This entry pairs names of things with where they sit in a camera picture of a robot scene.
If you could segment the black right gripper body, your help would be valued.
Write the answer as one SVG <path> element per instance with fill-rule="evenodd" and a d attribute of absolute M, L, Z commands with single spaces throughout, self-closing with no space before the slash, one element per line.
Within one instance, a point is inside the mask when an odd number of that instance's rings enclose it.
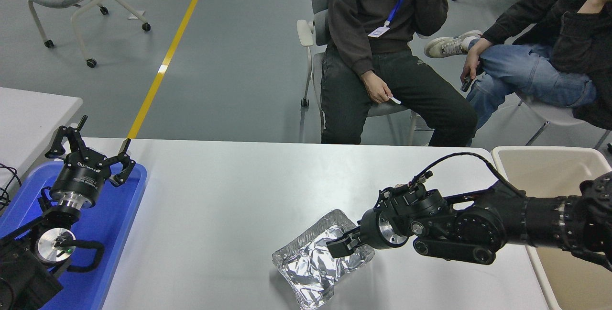
<path fill-rule="evenodd" d="M 359 242 L 374 249 L 385 249 L 385 240 L 381 234 L 378 220 L 380 212 L 376 209 L 367 210 L 359 221 Z"/>

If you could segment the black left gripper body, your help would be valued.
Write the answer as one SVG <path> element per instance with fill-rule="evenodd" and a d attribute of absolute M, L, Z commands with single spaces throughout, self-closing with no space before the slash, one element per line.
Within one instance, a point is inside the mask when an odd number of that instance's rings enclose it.
<path fill-rule="evenodd" d="M 104 183 L 110 178 L 109 166 L 99 166 L 100 161 L 90 157 L 84 160 L 78 153 L 70 153 L 50 191 L 54 201 L 64 194 L 77 194 L 86 198 L 86 203 L 97 203 Z"/>

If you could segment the person's right hand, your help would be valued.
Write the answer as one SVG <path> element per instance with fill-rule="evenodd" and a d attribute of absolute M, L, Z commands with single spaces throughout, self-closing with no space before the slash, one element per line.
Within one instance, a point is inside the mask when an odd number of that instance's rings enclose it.
<path fill-rule="evenodd" d="M 374 103 L 384 103 L 394 97 L 388 85 L 373 70 L 363 73 L 360 79 L 365 86 L 367 94 Z"/>
<path fill-rule="evenodd" d="M 470 79 L 476 78 L 478 75 L 477 70 L 480 65 L 481 54 L 493 45 L 494 44 L 486 38 L 478 38 L 470 42 L 466 61 L 460 75 L 460 79 L 463 83 L 466 82 L 467 77 Z"/>

